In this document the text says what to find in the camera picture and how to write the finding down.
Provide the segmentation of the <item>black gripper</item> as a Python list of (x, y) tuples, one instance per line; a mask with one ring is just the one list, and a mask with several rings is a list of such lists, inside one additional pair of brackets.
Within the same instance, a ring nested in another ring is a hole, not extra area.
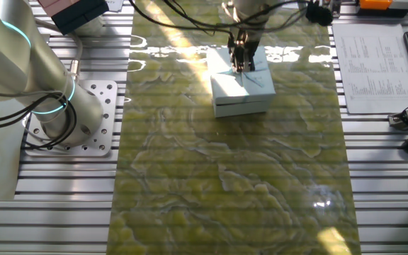
[(232, 57), (233, 72), (253, 72), (256, 70), (254, 55), (260, 40), (261, 34), (253, 31), (239, 31), (236, 32), (236, 35), (229, 35), (227, 46), (229, 55)]

